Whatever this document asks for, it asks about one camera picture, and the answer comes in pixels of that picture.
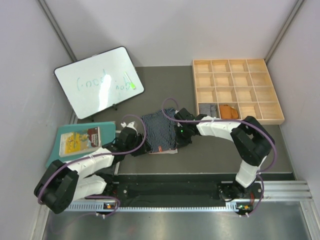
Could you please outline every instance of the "metal frame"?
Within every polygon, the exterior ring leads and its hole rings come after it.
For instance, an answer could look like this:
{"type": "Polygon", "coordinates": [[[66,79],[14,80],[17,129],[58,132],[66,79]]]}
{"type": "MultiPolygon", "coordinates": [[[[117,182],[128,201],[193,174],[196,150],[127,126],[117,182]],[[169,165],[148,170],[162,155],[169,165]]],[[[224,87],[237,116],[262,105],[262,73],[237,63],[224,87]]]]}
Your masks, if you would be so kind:
{"type": "Polygon", "coordinates": [[[291,26],[291,24],[293,23],[294,19],[296,18],[299,10],[302,8],[304,2],[306,0],[297,0],[295,5],[293,6],[289,16],[287,17],[287,19],[285,20],[284,24],[282,25],[278,35],[276,36],[273,44],[271,45],[271,48],[269,49],[267,55],[264,58],[264,61],[266,64],[268,64],[268,62],[270,61],[270,59],[273,57],[273,55],[275,54],[278,46],[280,45],[281,41],[283,40],[284,36],[286,35],[289,27],[291,26]]]}

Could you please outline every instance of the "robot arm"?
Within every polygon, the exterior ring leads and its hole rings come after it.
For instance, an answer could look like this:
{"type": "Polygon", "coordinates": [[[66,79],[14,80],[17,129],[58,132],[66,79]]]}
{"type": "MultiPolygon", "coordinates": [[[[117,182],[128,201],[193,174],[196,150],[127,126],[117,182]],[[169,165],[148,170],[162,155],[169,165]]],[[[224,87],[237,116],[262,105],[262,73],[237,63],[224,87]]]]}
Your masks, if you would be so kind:
{"type": "MultiPolygon", "coordinates": [[[[63,212],[71,202],[91,195],[102,194],[108,180],[99,176],[99,171],[109,168],[125,158],[125,155],[111,153],[127,152],[136,148],[142,142],[143,135],[136,130],[136,123],[121,124],[123,129],[114,142],[103,145],[95,152],[87,154],[84,160],[70,164],[56,175],[44,190],[41,201],[55,214],[63,212]]],[[[147,142],[131,155],[138,156],[151,150],[147,142]]],[[[49,178],[69,162],[53,161],[34,189],[34,195],[39,196],[49,178]]]]}
{"type": "MultiPolygon", "coordinates": [[[[258,131],[243,123],[234,121],[215,121],[218,118],[203,114],[194,117],[185,108],[177,112],[174,117],[177,120],[211,120],[211,122],[200,122],[198,124],[178,123],[176,131],[178,143],[191,143],[191,137],[194,135],[213,136],[234,142],[242,158],[242,162],[235,177],[232,195],[233,198],[242,197],[246,190],[256,180],[258,170],[272,149],[268,140],[258,131]]],[[[258,127],[266,133],[274,143],[273,138],[254,117],[248,116],[244,121],[258,127]]]]}

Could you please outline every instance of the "wooden tray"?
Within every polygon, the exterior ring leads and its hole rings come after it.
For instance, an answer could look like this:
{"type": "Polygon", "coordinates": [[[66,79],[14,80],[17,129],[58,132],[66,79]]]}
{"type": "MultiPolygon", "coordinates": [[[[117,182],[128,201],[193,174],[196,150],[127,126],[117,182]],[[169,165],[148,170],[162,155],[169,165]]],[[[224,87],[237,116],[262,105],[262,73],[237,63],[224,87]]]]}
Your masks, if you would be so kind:
{"type": "Polygon", "coordinates": [[[239,119],[255,117],[261,124],[285,120],[263,59],[193,60],[196,111],[200,103],[228,104],[239,119]]]}

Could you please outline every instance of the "striped shirt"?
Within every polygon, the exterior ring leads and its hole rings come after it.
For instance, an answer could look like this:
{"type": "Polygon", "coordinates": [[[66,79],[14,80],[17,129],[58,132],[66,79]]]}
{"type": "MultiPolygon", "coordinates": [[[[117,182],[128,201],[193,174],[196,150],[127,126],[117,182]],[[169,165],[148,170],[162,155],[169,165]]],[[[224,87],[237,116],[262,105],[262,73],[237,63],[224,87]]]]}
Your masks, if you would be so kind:
{"type": "MultiPolygon", "coordinates": [[[[168,116],[174,118],[175,109],[173,107],[164,111],[168,116]]],[[[176,123],[167,119],[161,110],[143,115],[141,119],[146,126],[146,141],[151,147],[151,153],[165,152],[177,148],[176,123]]]]}

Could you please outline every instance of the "purple cable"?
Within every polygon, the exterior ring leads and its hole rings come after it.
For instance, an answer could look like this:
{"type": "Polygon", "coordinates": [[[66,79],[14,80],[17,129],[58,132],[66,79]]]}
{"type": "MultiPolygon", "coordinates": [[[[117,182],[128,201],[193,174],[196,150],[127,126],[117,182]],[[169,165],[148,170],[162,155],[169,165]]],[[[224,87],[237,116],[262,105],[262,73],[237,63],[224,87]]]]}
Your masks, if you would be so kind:
{"type": "Polygon", "coordinates": [[[261,196],[260,196],[260,198],[259,198],[259,201],[258,201],[257,204],[255,205],[254,209],[253,209],[250,213],[248,213],[248,215],[247,215],[248,217],[251,216],[251,215],[257,210],[257,208],[258,208],[258,206],[260,205],[262,199],[264,198],[264,193],[265,193],[264,180],[262,179],[262,177],[260,176],[259,173],[256,175],[256,177],[257,177],[258,179],[260,179],[260,181],[261,181],[262,191],[261,191],[261,196]]]}
{"type": "MultiPolygon", "coordinates": [[[[163,115],[171,120],[171,121],[174,121],[174,122],[177,122],[177,123],[211,123],[212,121],[211,120],[177,120],[177,119],[174,119],[174,118],[171,118],[170,116],[168,116],[165,112],[165,104],[168,100],[172,100],[174,101],[174,103],[176,104],[176,107],[177,109],[179,109],[179,105],[178,105],[178,102],[172,98],[172,97],[169,97],[167,99],[165,99],[162,103],[162,106],[161,106],[161,110],[162,110],[162,113],[163,115]]],[[[247,216],[251,216],[251,214],[253,214],[257,207],[260,205],[261,201],[262,201],[262,198],[264,197],[264,192],[265,192],[265,185],[264,185],[264,181],[262,179],[262,177],[260,176],[261,173],[263,172],[266,172],[267,170],[269,170],[270,168],[272,168],[276,162],[277,162],[277,159],[278,159],[278,152],[277,152],[277,148],[276,148],[276,145],[272,142],[271,138],[265,133],[263,132],[261,129],[259,129],[258,127],[256,127],[255,125],[252,125],[251,123],[249,122],[246,122],[246,121],[243,121],[243,120],[238,120],[238,119],[216,119],[214,120],[215,122],[236,122],[236,123],[241,123],[241,124],[244,124],[244,125],[247,125],[248,127],[251,127],[253,128],[254,130],[256,130],[258,133],[260,133],[262,136],[264,136],[267,141],[270,143],[272,149],[273,149],[273,160],[271,162],[271,164],[266,167],[265,169],[257,172],[256,176],[257,178],[259,178],[261,180],[261,185],[262,185],[262,192],[261,192],[261,196],[259,198],[259,201],[258,203],[256,204],[256,206],[254,207],[254,209],[252,210],[252,212],[250,212],[247,216]]]]}
{"type": "MultiPolygon", "coordinates": [[[[96,154],[96,155],[93,155],[93,157],[99,157],[99,156],[105,156],[105,155],[126,155],[126,154],[130,154],[130,153],[133,153],[134,151],[138,150],[146,141],[146,138],[147,138],[147,128],[146,128],[146,125],[145,123],[142,121],[142,119],[136,115],[133,115],[133,114],[128,114],[128,115],[125,115],[121,121],[123,121],[126,117],[135,117],[137,119],[139,119],[139,121],[142,123],[142,126],[143,126],[143,130],[144,130],[144,136],[143,136],[143,139],[142,139],[142,142],[140,143],[139,146],[137,146],[135,149],[132,149],[130,151],[124,151],[124,152],[108,152],[108,153],[99,153],[99,154],[96,154]]],[[[55,171],[54,174],[51,175],[51,177],[49,177],[49,179],[46,181],[46,183],[43,185],[39,195],[38,195],[38,203],[43,205],[43,203],[41,202],[41,198],[45,192],[45,189],[48,187],[49,183],[63,170],[65,169],[66,167],[70,166],[71,164],[75,164],[75,163],[78,163],[80,161],[83,161],[83,160],[86,160],[86,159],[89,159],[90,156],[86,156],[86,157],[81,157],[79,159],[76,159],[74,161],[71,161],[71,162],[68,162],[66,163],[65,165],[63,165],[62,167],[60,167],[57,171],[55,171]]]]}
{"type": "MultiPolygon", "coordinates": [[[[117,202],[117,205],[116,205],[116,207],[114,208],[114,210],[112,211],[112,212],[105,212],[106,213],[106,217],[110,217],[110,216],[112,216],[113,214],[115,214],[116,213],[116,211],[118,210],[118,208],[120,207],[120,204],[121,204],[121,202],[120,202],[120,200],[118,199],[118,198],[116,198],[116,197],[113,197],[113,196],[100,196],[100,195],[98,195],[98,196],[87,196],[86,197],[86,199],[113,199],[113,200],[116,200],[116,202],[117,202]]],[[[61,232],[63,232],[64,230],[66,230],[71,224],[73,224],[74,222],[76,222],[77,220],[79,220],[80,218],[82,218],[82,217],[85,217],[85,216],[89,216],[89,215],[96,215],[96,213],[95,212],[87,212],[87,213],[85,213],[85,214],[82,214],[82,215],[80,215],[80,216],[78,216],[78,217],[76,217],[74,220],[72,220],[71,222],[69,222],[64,228],[62,228],[62,229],[60,229],[59,231],[55,231],[54,230],[54,227],[53,227],[53,222],[52,222],[52,218],[49,220],[50,222],[49,222],[49,226],[50,226],[50,230],[51,230],[51,232],[53,233],[53,234],[56,234],[56,235],[58,235],[58,234],[60,234],[61,232]]]]}

